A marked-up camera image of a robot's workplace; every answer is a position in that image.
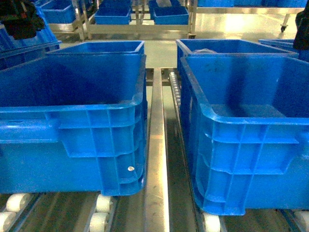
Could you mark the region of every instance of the caster wheel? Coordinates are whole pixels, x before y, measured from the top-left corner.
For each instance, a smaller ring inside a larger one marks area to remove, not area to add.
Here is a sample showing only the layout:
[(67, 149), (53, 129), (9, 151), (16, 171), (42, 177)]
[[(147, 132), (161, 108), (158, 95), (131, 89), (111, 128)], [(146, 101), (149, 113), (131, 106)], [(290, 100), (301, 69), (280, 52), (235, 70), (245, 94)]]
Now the caster wheel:
[(29, 193), (16, 193), (9, 197), (6, 203), (6, 210), (18, 213), (22, 208), (28, 204), (30, 200)]
[(104, 232), (108, 218), (108, 213), (94, 213), (91, 217), (89, 232)]
[(294, 215), (304, 231), (309, 232), (309, 211), (294, 212)]
[(218, 215), (203, 213), (203, 225), (205, 232), (220, 232), (220, 220)]
[(112, 206), (112, 197), (106, 197), (100, 194), (97, 199), (97, 212), (109, 213)]
[(15, 217), (16, 213), (14, 212), (0, 213), (0, 232), (6, 232), (15, 220)]
[(284, 33), (285, 29), (286, 29), (286, 27), (285, 27), (285, 26), (282, 26), (282, 27), (281, 27), (281, 32)]

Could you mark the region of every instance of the blue plastic crate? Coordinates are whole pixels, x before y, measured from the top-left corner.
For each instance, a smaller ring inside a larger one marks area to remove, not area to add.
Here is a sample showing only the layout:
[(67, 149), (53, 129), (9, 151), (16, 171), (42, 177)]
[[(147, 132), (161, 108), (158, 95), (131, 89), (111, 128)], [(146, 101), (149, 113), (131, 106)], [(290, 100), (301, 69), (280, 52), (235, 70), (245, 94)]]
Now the blue plastic crate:
[(235, 6), (261, 6), (262, 0), (235, 0)]
[(144, 54), (144, 41), (87, 42), (49, 52), (48, 55)]
[(44, 4), (48, 3), (50, 0), (37, 0), (34, 1), (36, 6), (43, 6)]
[(269, 7), (305, 7), (307, 0), (264, 0), (263, 5)]
[(0, 53), (0, 70), (11, 68), (40, 57), (45, 56), (46, 52), (60, 48), (61, 41), (45, 43), (27, 48), (20, 48), (10, 52)]
[(181, 120), (195, 201), (216, 215), (309, 209), (309, 63), (183, 57)]
[(233, 7), (234, 0), (198, 0), (200, 7)]
[(3, 27), (0, 29), (0, 52), (12, 51), (19, 48), (30, 47), (39, 44), (46, 44), (51, 42), (57, 42), (57, 38), (50, 30), (48, 23), (42, 13), (40, 7), (36, 7), (38, 15), (44, 20), (45, 28), (41, 31), (37, 31), (37, 35), (34, 38), (15, 40), (13, 36), (10, 36), (6, 29)]
[[(180, 2), (178, 0), (170, 0), (170, 3), (172, 6), (181, 6)], [(149, 13), (150, 13), (150, 19), (154, 20), (154, 9), (155, 7), (159, 7), (156, 0), (150, 0), (148, 2), (149, 5)]]
[(298, 54), (245, 40), (176, 40), (177, 68), (182, 74), (183, 56), (247, 56), (252, 54), (277, 55), (297, 58)]
[(48, 23), (72, 23), (75, 13), (72, 3), (68, 0), (52, 0), (42, 6)]
[(188, 10), (184, 6), (154, 8), (154, 23), (158, 25), (187, 25)]
[(150, 19), (153, 20), (155, 7), (159, 7), (159, 6), (156, 0), (150, 0), (148, 5), (149, 5)]
[(100, 7), (131, 7), (132, 0), (104, 0)]
[(309, 50), (296, 50), (293, 48), (294, 40), (259, 40), (261, 44), (267, 44), (299, 54), (299, 59), (309, 62)]
[(280, 49), (289, 50), (292, 52), (297, 52), (296, 49), (293, 48), (294, 40), (259, 40), (261, 44), (266, 44), (268, 46), (277, 47)]
[(125, 25), (131, 21), (129, 7), (100, 7), (95, 14), (96, 24)]
[(0, 193), (140, 191), (144, 77), (141, 54), (48, 56), (0, 71)]

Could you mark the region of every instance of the black object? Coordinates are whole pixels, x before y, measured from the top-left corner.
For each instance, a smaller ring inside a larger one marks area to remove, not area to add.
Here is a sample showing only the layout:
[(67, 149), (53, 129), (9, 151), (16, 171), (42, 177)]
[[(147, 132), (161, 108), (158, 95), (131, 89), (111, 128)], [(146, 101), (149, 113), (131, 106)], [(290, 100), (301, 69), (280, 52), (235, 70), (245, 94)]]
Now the black object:
[(0, 21), (16, 40), (33, 38), (45, 26), (29, 0), (0, 0)]
[(309, 0), (304, 11), (296, 16), (297, 33), (293, 48), (297, 50), (309, 50)]

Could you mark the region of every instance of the crate rim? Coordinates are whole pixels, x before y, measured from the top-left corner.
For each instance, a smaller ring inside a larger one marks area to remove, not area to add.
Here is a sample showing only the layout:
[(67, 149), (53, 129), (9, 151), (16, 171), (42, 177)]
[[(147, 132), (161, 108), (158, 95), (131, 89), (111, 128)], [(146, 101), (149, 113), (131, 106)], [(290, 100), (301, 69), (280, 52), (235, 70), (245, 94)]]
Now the crate rim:
[[(146, 66), (146, 55), (141, 54), (123, 54), (125, 56), (141, 56), (140, 68), (138, 78), (135, 84), (135, 94), (132, 96), (131, 102), (120, 104), (92, 104), (92, 105), (49, 105), (49, 106), (13, 106), (13, 107), (0, 107), (0, 113), (26, 113), (26, 112), (61, 112), (61, 111), (84, 111), (84, 110), (119, 110), (130, 108), (143, 102), (143, 87), (144, 87), (144, 75)], [(33, 62), (48, 59), (48, 57), (38, 58), (25, 62), (0, 72), (9, 72), (11, 69), (22, 68), (24, 65), (29, 65)]]
[(49, 4), (49, 3), (51, 3), (52, 1), (54, 1), (54, 0), (50, 0), (50, 1), (48, 1), (47, 3), (45, 3), (45, 4), (43, 4), (42, 6), (40, 6), (41, 8), (42, 8), (42, 10), (43, 11), (53, 11), (53, 12), (55, 12), (55, 11), (66, 11), (66, 10), (68, 10), (70, 7), (73, 7), (71, 4), (69, 4), (66, 8), (64, 8), (64, 9), (62, 9), (62, 10), (60, 10), (60, 9), (55, 9), (55, 10), (53, 10), (53, 9), (43, 9), (43, 7), (45, 6), (45, 5), (47, 5), (47, 4)]
[[(247, 42), (247, 43), (250, 43), (250, 44), (257, 44), (259, 46), (263, 46), (263, 47), (268, 47), (268, 48), (271, 48), (271, 49), (274, 49), (274, 50), (278, 50), (278, 51), (282, 51), (283, 54), (288, 54), (288, 55), (295, 55), (295, 57), (298, 57), (298, 53), (296, 52), (292, 52), (292, 51), (287, 51), (287, 50), (284, 50), (284, 49), (281, 49), (281, 48), (277, 48), (277, 47), (272, 47), (272, 46), (269, 46), (269, 45), (266, 45), (266, 44), (259, 44), (259, 43), (255, 43), (255, 42), (251, 42), (251, 41), (247, 41), (247, 40), (238, 40), (238, 39), (229, 39), (229, 40), (225, 40), (225, 39), (178, 39), (176, 40), (176, 44), (178, 45), (178, 47), (180, 47), (180, 49), (185, 52), (188, 56), (208, 56), (209, 54), (193, 54), (192, 51), (183, 43), (183, 41), (243, 41), (243, 42)], [(263, 55), (263, 56), (271, 56), (271, 55), (276, 55), (276, 56), (279, 56), (281, 55), (282, 56), (282, 53), (212, 53), (211, 55), (212, 56), (222, 56), (222, 55), (226, 55), (228, 54), (229, 56), (243, 56), (243, 55), (249, 55), (249, 56), (252, 56), (252, 55)]]
[(15, 50), (12, 50), (12, 51), (2, 52), (2, 53), (0, 53), (0, 58), (6, 58), (6, 57), (22, 54), (22, 53), (25, 53), (25, 52), (41, 49), (41, 48), (44, 48), (44, 47), (60, 45), (60, 44), (62, 44), (62, 41), (58, 40), (58, 41), (54, 41), (54, 42), (42, 43), (42, 44), (39, 44), (39, 45), (33, 45), (33, 46), (29, 46), (29, 47), (23, 47), (23, 48), (15, 49)]
[[(140, 42), (140, 44), (136, 47), (136, 49), (134, 51), (130, 51), (130, 52), (72, 52), (72, 53), (68, 53), (68, 52), (60, 52), (60, 51), (63, 51), (67, 48), (71, 48), (71, 47), (77, 47), (77, 46), (81, 46), (83, 44), (101, 44), (101, 43), (123, 43), (123, 42)], [(145, 41), (142, 41), (142, 40), (138, 40), (138, 41), (132, 41), (132, 40), (123, 40), (123, 41), (104, 41), (104, 42), (99, 42), (99, 41), (96, 41), (96, 42), (85, 42), (85, 43), (79, 43), (77, 45), (74, 45), (74, 46), (70, 46), (70, 47), (65, 47), (65, 48), (61, 48), (61, 49), (58, 49), (57, 51), (50, 51), (50, 52), (47, 52), (46, 54), (48, 55), (68, 55), (68, 54), (76, 54), (76, 55), (105, 55), (105, 54), (131, 54), (131, 53), (136, 53), (138, 50), (140, 50), (145, 44)]]
[[(173, 15), (162, 15), (162, 16), (157, 16), (156, 13), (155, 13), (155, 10), (156, 10), (157, 8), (179, 8), (179, 9), (180, 9), (180, 8), (183, 8), (183, 9), (185, 9), (186, 14), (173, 14)], [(167, 18), (167, 17), (175, 17), (175, 16), (183, 16), (183, 15), (187, 16), (187, 15), (189, 15), (188, 9), (187, 9), (185, 6), (154, 7), (153, 9), (154, 9), (154, 16), (155, 16), (155, 17), (164, 17), (164, 18)]]
[[(100, 9), (126, 9), (127, 10), (127, 14), (126, 15), (98, 15), (97, 13), (99, 12)], [(100, 7), (98, 9), (98, 11), (95, 13), (96, 17), (115, 17), (115, 18), (126, 18), (129, 15), (131, 15), (131, 8), (130, 7)]]
[[(189, 57), (189, 59), (195, 59), (200, 57)], [(299, 63), (304, 63), (309, 66), (309, 63), (306, 61), (298, 60), (296, 58), (289, 58), (289, 57), (280, 57), (282, 59), (291, 59)], [(276, 121), (268, 121), (265, 120), (264, 117), (227, 117), (227, 116), (221, 116), (214, 112), (211, 105), (208, 102), (208, 99), (206, 98), (206, 95), (202, 88), (200, 87), (195, 75), (193, 74), (193, 71), (189, 67), (189, 64), (187, 62), (187, 57), (182, 57), (181, 62), (183, 64), (183, 68), (185, 72), (187, 73), (187, 78), (190, 82), (190, 85), (192, 86), (192, 89), (195, 93), (195, 96), (197, 98), (198, 104), (201, 107), (202, 114), (210, 118), (211, 120), (219, 123), (224, 124), (241, 124), (241, 125), (309, 125), (309, 118), (303, 118), (303, 117), (286, 117), (286, 118), (278, 118), (278, 117), (270, 117), (275, 118)]]

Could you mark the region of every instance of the crate handle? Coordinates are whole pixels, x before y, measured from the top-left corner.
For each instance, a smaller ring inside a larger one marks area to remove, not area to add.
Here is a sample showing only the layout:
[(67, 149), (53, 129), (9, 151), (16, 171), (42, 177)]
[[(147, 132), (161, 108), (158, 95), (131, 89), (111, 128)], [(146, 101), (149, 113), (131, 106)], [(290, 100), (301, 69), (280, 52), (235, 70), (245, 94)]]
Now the crate handle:
[(300, 157), (309, 160), (309, 131), (303, 131), (296, 137), (299, 142)]
[(59, 123), (46, 119), (0, 120), (0, 144), (56, 143)]

